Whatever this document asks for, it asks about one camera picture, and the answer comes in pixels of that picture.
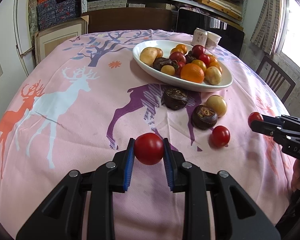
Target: white plate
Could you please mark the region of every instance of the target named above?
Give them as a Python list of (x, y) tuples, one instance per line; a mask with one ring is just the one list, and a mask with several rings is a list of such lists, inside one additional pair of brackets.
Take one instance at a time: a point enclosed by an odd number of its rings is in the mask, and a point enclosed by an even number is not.
[[(160, 81), (165, 82), (169, 85), (180, 87), (183, 89), (198, 91), (198, 92), (215, 92), (215, 91), (227, 88), (232, 84), (232, 81), (233, 81), (232, 75), (231, 75), (230, 71), (227, 69), (227, 67), (225, 65), (223, 65), (221, 62), (219, 62), (220, 66), (222, 67), (221, 82), (218, 85), (213, 86), (213, 85), (210, 85), (206, 81), (203, 81), (201, 84), (199, 84), (199, 83), (194, 83), (191, 81), (187, 81), (187, 80), (183, 80), (183, 79), (180, 79), (177, 77), (167, 75), (165, 73), (155, 70), (152, 67), (149, 67), (148, 65), (141, 62), (139, 59), (140, 53), (142, 52), (142, 50), (144, 48), (147, 48), (147, 47), (160, 48), (163, 51), (163, 57), (169, 58), (170, 51), (178, 44), (182, 44), (182, 43), (175, 42), (175, 41), (162, 41), (162, 40), (144, 41), (142, 43), (139, 43), (138, 45), (136, 45), (133, 48), (133, 51), (132, 51), (133, 58), (135, 59), (135, 61), (138, 63), (138, 65), (144, 71), (146, 71), (148, 74), (150, 74), (154, 78), (159, 79)], [(190, 51), (192, 49), (192, 46), (189, 46), (187, 44), (185, 44), (185, 45), (187, 46), (188, 51)]]

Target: tablecloth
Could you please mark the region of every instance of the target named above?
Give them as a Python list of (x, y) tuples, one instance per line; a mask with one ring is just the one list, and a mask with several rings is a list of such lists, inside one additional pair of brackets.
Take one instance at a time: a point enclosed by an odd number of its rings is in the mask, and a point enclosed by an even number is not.
[[(289, 205), (294, 159), (267, 136), (253, 133), (253, 111), (289, 114), (247, 65), (218, 46), (213, 54), (233, 75), (215, 93), (191, 92), (186, 108), (161, 105), (166, 84), (145, 73), (132, 57), (146, 40), (185, 42), (191, 35), (137, 30), (92, 33), (65, 41), (30, 74), (0, 122), (0, 222), (15, 237), (47, 194), (72, 169), (93, 171), (147, 132), (167, 137), (202, 170), (228, 171), (276, 223)], [(217, 125), (231, 133), (227, 147), (208, 144), (211, 130), (190, 121), (193, 109), (213, 95), (228, 105)], [(183, 228), (184, 195), (167, 186), (163, 161), (137, 160), (125, 194), (114, 194), (118, 240), (176, 240)]]

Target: checkered curtain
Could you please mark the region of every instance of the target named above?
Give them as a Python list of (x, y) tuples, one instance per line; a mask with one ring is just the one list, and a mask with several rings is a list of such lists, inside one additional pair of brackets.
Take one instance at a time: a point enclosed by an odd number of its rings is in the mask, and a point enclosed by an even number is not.
[(251, 42), (272, 55), (279, 33), (280, 0), (265, 0)]

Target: silver screw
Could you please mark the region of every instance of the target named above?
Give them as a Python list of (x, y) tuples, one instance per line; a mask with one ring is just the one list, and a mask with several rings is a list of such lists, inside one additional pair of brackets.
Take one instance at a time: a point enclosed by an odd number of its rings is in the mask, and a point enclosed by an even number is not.
[(184, 163), (182, 164), (182, 167), (184, 167), (185, 169), (189, 169), (189, 168), (192, 167), (192, 164), (189, 163), (189, 162), (184, 162)]
[(219, 176), (223, 178), (229, 177), (229, 173), (227, 171), (219, 171)]
[(106, 167), (109, 169), (113, 169), (115, 167), (115, 163), (114, 162), (108, 162), (106, 163)]
[(75, 178), (76, 176), (78, 176), (78, 174), (79, 174), (79, 172), (76, 171), (76, 170), (72, 170), (72, 171), (69, 172), (69, 176), (71, 178)]

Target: white beverage can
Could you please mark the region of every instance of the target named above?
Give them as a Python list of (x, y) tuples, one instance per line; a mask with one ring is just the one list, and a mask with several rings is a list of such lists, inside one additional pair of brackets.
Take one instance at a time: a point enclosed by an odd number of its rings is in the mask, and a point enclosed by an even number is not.
[(206, 46), (207, 39), (208, 39), (208, 32), (203, 29), (196, 28), (193, 33), (191, 45)]

